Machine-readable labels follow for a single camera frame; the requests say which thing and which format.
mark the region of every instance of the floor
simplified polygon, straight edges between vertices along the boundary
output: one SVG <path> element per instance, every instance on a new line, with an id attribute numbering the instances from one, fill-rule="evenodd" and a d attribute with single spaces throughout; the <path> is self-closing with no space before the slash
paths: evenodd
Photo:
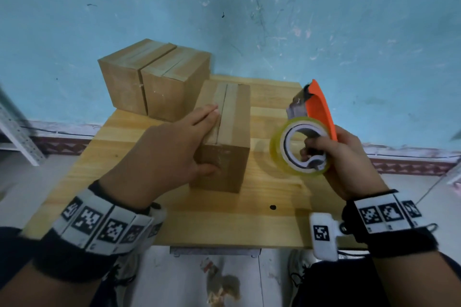
<path id="1" fill-rule="evenodd" d="M 0 151 L 0 226 L 22 228 L 49 191 L 71 168 L 77 157 L 51 155 L 33 167 L 18 152 Z M 432 222 L 440 250 L 461 263 L 461 197 L 443 179 L 434 176 L 383 175 L 389 187 L 405 189 Z M 210 256 L 223 275 L 238 279 L 241 298 L 226 298 L 225 305 L 286 307 L 291 283 L 287 274 L 289 249 L 263 249 L 258 258 Z M 206 256 L 174 257 L 169 247 L 153 246 L 142 259 L 133 288 L 131 306 L 208 306 L 206 276 L 200 263 Z"/>

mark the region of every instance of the wooden tabletop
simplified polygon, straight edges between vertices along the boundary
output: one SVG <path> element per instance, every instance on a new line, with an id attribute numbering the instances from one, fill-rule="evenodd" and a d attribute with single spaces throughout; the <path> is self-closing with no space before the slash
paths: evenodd
<path id="1" fill-rule="evenodd" d="M 285 108 L 298 83 L 213 75 L 212 79 L 251 86 L 251 151 L 239 194 L 189 189 L 164 194 L 157 202 L 168 210 L 155 243 L 175 246 L 312 247 L 311 211 L 340 219 L 344 201 L 323 176 L 291 176 L 278 170 L 269 156 L 269 140 L 286 122 Z M 42 237 L 67 203 L 116 165 L 151 125 L 146 116 L 116 110 L 99 130 L 69 173 L 26 225 L 23 233 Z M 361 247 L 352 236 L 340 238 L 343 248 Z"/>

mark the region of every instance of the cardboard box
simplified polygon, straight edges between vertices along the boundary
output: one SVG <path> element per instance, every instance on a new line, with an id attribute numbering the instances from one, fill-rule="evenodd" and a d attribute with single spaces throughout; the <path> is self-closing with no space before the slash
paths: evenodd
<path id="1" fill-rule="evenodd" d="M 196 106 L 217 103 L 221 113 L 195 154 L 197 163 L 221 168 L 220 175 L 200 177 L 191 186 L 239 193 L 250 153 L 250 86 L 206 80 Z"/>
<path id="2" fill-rule="evenodd" d="M 114 107 L 147 115 L 141 69 L 176 45 L 144 39 L 98 60 Z"/>
<path id="3" fill-rule="evenodd" d="M 203 82 L 210 78 L 211 54 L 178 46 L 141 70 L 147 114 L 177 121 L 191 112 Z"/>

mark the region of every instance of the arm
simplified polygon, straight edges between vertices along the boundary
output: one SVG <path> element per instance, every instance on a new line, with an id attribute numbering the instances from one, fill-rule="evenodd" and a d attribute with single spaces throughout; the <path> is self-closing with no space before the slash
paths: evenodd
<path id="1" fill-rule="evenodd" d="M 194 153 L 216 123 L 216 105 L 191 112 L 176 123 L 148 128 L 130 152 L 100 178 L 104 193 L 132 209 L 145 209 L 167 191 L 218 168 L 198 165 Z M 5 306 L 88 306 L 101 282 L 63 282 L 38 271 L 32 262 L 0 290 Z"/>
<path id="2" fill-rule="evenodd" d="M 374 169 L 358 137 L 337 126 L 338 142 L 326 137 L 306 139 L 309 148 L 326 151 L 332 167 L 325 173 L 334 191 L 344 200 L 363 198 L 389 188 Z M 393 306 L 461 306 L 461 282 L 439 252 L 373 259 Z"/>

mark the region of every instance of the tape roll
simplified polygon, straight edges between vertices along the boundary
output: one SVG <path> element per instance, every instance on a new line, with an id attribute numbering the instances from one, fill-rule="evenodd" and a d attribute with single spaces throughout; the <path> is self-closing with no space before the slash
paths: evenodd
<path id="1" fill-rule="evenodd" d="M 307 138 L 328 136 L 330 134 L 320 121 L 308 117 L 288 120 L 271 138 L 269 152 L 279 169 L 293 175 L 320 175 L 328 170 L 330 161 L 325 152 L 312 155 L 308 161 L 300 161 L 290 149 L 291 138 L 297 132 Z"/>

